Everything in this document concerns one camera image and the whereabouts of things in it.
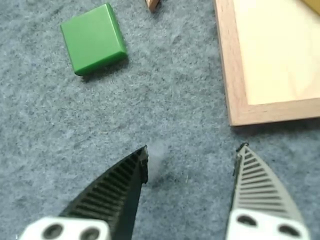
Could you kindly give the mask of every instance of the light wood panel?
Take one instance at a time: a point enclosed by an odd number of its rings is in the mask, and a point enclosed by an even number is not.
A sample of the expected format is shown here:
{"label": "light wood panel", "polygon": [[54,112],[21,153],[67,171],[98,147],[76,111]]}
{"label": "light wood panel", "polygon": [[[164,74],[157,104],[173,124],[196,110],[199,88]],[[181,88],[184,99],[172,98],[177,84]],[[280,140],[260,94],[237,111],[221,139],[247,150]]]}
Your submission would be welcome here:
{"label": "light wood panel", "polygon": [[320,17],[300,0],[216,0],[230,124],[320,116]]}

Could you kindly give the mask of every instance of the wooden frame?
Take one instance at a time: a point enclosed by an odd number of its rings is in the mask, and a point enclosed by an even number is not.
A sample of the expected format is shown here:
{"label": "wooden frame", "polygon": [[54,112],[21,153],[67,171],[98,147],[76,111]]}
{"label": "wooden frame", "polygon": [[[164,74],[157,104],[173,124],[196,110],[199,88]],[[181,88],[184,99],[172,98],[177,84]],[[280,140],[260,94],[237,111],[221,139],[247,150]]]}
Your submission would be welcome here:
{"label": "wooden frame", "polygon": [[214,0],[214,3],[230,125],[320,117],[320,98],[248,104],[234,0]]}

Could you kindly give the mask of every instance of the green block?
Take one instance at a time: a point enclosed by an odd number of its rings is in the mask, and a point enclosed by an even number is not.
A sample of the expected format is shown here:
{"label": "green block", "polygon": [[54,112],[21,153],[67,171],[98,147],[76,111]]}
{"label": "green block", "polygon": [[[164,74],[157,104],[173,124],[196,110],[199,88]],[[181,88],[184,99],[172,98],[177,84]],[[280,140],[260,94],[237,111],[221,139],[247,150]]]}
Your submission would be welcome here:
{"label": "green block", "polygon": [[108,3],[62,23],[61,30],[78,76],[128,56],[115,13]]}

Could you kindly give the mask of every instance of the gray carpet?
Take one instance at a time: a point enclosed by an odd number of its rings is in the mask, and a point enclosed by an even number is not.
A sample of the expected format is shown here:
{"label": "gray carpet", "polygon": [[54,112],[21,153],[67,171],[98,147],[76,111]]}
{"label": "gray carpet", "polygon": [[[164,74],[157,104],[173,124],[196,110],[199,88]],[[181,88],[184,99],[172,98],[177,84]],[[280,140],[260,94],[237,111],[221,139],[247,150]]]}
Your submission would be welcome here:
{"label": "gray carpet", "polygon": [[320,239],[320,120],[228,125],[212,0],[163,0],[154,15],[144,0],[110,0],[129,60],[82,79],[60,23],[103,3],[0,1],[0,238],[59,214],[116,161],[161,141],[133,239],[223,240],[235,149],[248,141]]}

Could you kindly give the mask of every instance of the yellow object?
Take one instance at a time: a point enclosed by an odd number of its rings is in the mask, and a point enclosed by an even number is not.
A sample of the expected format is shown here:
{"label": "yellow object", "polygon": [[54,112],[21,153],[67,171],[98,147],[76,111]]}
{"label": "yellow object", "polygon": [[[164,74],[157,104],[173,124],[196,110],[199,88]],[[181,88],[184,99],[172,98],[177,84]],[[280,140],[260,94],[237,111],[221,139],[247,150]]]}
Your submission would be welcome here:
{"label": "yellow object", "polygon": [[320,0],[302,0],[320,15]]}

